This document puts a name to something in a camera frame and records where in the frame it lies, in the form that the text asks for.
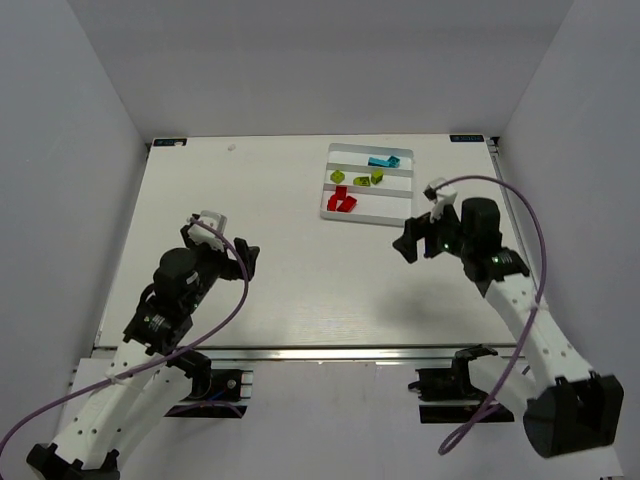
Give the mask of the green lego brick square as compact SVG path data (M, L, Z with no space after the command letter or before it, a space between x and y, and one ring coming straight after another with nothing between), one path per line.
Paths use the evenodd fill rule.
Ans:
M376 170L371 173L371 183L374 185L379 184L384 178L384 172L382 170Z

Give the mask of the blue lego brick long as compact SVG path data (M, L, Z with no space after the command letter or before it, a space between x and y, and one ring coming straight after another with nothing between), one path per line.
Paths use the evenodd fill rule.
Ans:
M368 165L369 166L375 166L375 167L382 167L382 168L389 168L391 166L391 164L390 164L390 162L388 160L379 159L379 158L375 158L375 157L370 157L368 159Z

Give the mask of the red lego brick small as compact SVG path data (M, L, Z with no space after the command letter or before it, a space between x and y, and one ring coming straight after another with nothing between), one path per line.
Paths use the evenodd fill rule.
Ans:
M347 196L347 187L346 186L337 186L335 188L335 195L338 199L345 199Z

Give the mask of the small teal lego brick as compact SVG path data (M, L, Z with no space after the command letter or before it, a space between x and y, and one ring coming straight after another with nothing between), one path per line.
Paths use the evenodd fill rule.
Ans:
M401 160L396 156L390 156L387 162L390 168L398 168Z

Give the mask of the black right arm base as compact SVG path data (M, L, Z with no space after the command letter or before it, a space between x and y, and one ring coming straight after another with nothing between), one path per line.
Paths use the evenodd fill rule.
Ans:
M419 399L425 402L484 400L487 393L471 383L469 363L481 357L497 355L495 349L482 344L459 350L447 368L418 369L418 379L408 384L408 390L416 392Z

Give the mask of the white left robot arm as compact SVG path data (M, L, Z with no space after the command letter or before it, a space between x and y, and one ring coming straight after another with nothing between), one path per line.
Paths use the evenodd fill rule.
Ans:
M237 258L217 240L187 240L165 252L141 293L122 343L72 422L26 462L40 479L117 479L140 442L209 374L211 362L174 353L192 315L217 280L251 279L260 249L234 241Z

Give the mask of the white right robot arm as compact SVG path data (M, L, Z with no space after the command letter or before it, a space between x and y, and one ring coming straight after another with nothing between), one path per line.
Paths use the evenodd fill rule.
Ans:
M455 354L452 367L460 388L486 395L476 419L504 407L522 422L530 445L545 459L608 447L616 437L623 387L615 376L598 374L543 309L528 266L502 243L500 221L491 199L467 199L460 211L444 200L407 219L393 247L409 263L439 254L460 259L466 277L516 339L516 355L527 361L529 371L523 374L488 347Z

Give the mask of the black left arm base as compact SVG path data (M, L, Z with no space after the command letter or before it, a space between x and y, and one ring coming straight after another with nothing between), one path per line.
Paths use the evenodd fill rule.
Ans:
M182 370L190 385L189 394L166 414L169 418L241 419L247 407L242 406L245 371L214 368L211 359L190 350L170 360L169 367Z

